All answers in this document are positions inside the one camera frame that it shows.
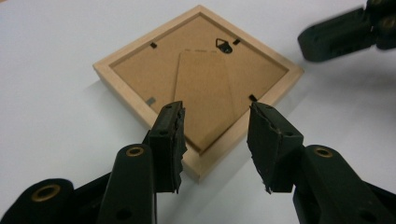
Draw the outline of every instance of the wooden picture frame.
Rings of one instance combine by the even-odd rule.
[[[183,40],[185,36],[189,35],[189,33],[186,32],[197,33],[191,34],[189,39]],[[235,48],[233,53],[234,56],[223,55],[223,52],[215,46],[214,36],[225,36],[227,40],[230,40],[230,46]],[[208,42],[205,42],[206,38],[211,41],[208,47],[206,46]],[[174,83],[176,82],[175,77],[177,76],[178,54],[180,50],[183,49],[186,51],[207,51],[214,54],[217,53],[217,55],[221,57],[228,57],[226,61],[231,60],[226,62],[226,64],[231,67],[228,69],[229,76],[240,78],[235,81],[238,86],[239,83],[245,83],[241,84],[244,88],[240,88],[236,93],[233,92],[233,95],[239,95],[240,91],[242,91],[241,94],[246,95],[248,94],[247,91],[254,91],[255,86],[259,85],[256,89],[260,90],[260,92],[250,95],[250,98],[258,96],[257,98],[260,102],[268,105],[275,104],[303,73],[303,69],[298,65],[290,62],[288,59],[265,46],[259,40],[246,34],[202,6],[197,6],[147,35],[142,36],[131,44],[95,63],[93,67],[103,82],[106,83],[128,107],[132,108],[138,117],[149,127],[152,127],[158,115],[158,108],[161,109],[161,105],[171,103],[170,101],[173,99],[171,95],[175,95],[175,86],[172,85],[176,85]],[[254,56],[244,55],[244,52],[245,54],[251,52]],[[248,61],[241,62],[241,60],[246,59],[246,57],[248,57]],[[165,63],[162,62],[163,58],[172,58],[170,60],[173,61],[171,63]],[[254,58],[257,58],[257,66],[255,66]],[[242,65],[246,64],[246,70],[242,72],[244,74],[243,76],[239,76],[236,73],[241,69],[240,63],[236,62],[240,62]],[[151,64],[141,67],[142,63]],[[158,76],[157,70],[154,69],[159,70],[160,73],[163,72],[164,75]],[[137,79],[129,80],[131,74]],[[259,78],[266,78],[268,76],[271,80],[268,82],[265,81],[267,87],[263,88],[263,82],[254,80],[249,82],[250,74]],[[152,88],[146,86],[146,82],[148,81],[167,84],[156,84],[157,86]],[[157,97],[155,99],[152,97],[150,98],[146,92],[154,89],[159,92],[156,93]],[[243,108],[238,112],[237,119],[233,121],[230,127],[224,130],[219,137],[216,137],[213,143],[208,145],[205,152],[197,151],[191,142],[187,144],[188,151],[183,156],[183,166],[184,171],[193,179],[199,181],[209,174],[216,164],[246,135],[248,131],[249,101],[248,96],[245,95],[243,96],[243,100],[238,100],[238,102],[243,102],[241,103]],[[153,102],[157,102],[156,107],[152,105]],[[188,114],[189,109],[186,108],[186,116],[188,116]]]

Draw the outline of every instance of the white table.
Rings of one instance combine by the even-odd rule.
[[[276,108],[306,146],[332,147],[359,176],[396,193],[396,50],[304,60],[298,34],[361,0],[53,1],[0,3],[0,216],[32,184],[78,188],[111,171],[147,127],[92,64],[202,4],[299,64],[305,73]],[[199,185],[158,196],[159,223],[298,223],[292,194],[269,195],[246,138]]]

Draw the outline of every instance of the frame backing board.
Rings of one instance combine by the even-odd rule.
[[[225,54],[218,49],[218,38],[228,41],[233,52]],[[249,96],[273,105],[298,80],[303,69],[202,6],[169,21],[93,66],[107,86],[152,127],[163,105],[183,100],[189,93],[179,76],[198,69],[192,62],[205,58],[203,55],[214,57],[214,60],[220,58],[226,71],[222,71],[220,68],[224,66],[220,65],[208,73],[220,71],[226,78],[222,82],[219,78],[206,84],[201,79],[194,82],[203,90],[214,90],[227,83],[228,89],[225,85],[219,94],[231,103],[223,105],[218,114],[230,110],[233,117],[228,120],[228,127],[217,130],[213,141],[202,145],[198,140],[188,142],[188,151],[183,156],[184,170],[196,180],[207,175],[247,133]],[[219,100],[210,103],[211,98],[207,99],[209,107],[219,106]],[[193,114],[200,106],[192,102],[184,104],[187,126],[189,111]],[[187,127],[186,136],[188,140],[194,137],[192,133],[189,136]]]

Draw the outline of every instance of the white surface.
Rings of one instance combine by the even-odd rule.
[[[147,127],[92,64],[198,4],[304,68],[276,108],[306,146],[338,150],[362,179],[396,193],[396,51],[308,63],[297,44],[309,24],[364,1],[7,0],[0,4],[0,216],[32,184],[61,177],[77,188],[109,172],[120,148],[142,141]],[[298,223],[291,194],[265,192],[246,139],[200,185],[182,179],[179,195],[159,195],[159,223]]]

